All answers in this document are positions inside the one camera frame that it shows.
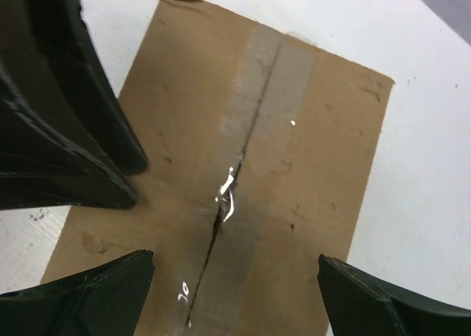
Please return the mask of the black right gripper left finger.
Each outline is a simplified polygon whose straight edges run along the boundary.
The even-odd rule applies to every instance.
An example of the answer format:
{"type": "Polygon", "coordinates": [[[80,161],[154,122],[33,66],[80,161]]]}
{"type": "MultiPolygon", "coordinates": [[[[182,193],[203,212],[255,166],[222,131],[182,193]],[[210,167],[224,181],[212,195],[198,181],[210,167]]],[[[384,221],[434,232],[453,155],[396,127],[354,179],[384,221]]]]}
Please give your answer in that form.
{"type": "Polygon", "coordinates": [[[2,335],[133,335],[152,277],[137,250],[95,268],[1,295],[2,335]]]}

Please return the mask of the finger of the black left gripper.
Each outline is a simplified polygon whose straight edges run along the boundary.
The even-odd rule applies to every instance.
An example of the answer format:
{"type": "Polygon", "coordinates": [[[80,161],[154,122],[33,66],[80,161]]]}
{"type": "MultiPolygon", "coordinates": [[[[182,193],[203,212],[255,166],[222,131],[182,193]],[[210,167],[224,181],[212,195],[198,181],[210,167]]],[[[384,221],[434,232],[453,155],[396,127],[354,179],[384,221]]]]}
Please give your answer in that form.
{"type": "Polygon", "coordinates": [[[124,174],[140,174],[147,156],[132,130],[82,19],[80,0],[26,0],[32,30],[80,123],[124,174]]]}
{"type": "Polygon", "coordinates": [[[138,194],[75,116],[48,60],[1,57],[1,208],[130,210],[138,194]]]}

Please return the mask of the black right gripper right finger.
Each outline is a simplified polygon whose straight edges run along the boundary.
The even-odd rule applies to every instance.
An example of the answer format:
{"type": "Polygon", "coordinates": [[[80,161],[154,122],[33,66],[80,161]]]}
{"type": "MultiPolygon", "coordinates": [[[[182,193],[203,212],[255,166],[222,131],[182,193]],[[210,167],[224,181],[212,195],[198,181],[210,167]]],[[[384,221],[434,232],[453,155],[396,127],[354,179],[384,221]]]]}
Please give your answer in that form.
{"type": "Polygon", "coordinates": [[[323,254],[317,280],[338,335],[469,335],[470,311],[379,279],[323,254]]]}

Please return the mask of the brown cardboard express box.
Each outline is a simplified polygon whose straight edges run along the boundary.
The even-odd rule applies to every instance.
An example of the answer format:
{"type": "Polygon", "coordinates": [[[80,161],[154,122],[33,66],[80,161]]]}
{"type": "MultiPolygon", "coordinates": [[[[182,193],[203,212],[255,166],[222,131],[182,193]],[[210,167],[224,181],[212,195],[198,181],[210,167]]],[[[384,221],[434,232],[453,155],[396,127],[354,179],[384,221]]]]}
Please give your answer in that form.
{"type": "Polygon", "coordinates": [[[74,207],[44,282],[136,249],[137,335],[324,335],[388,76],[203,0],[159,0],[119,102],[149,159],[130,211],[74,207]]]}

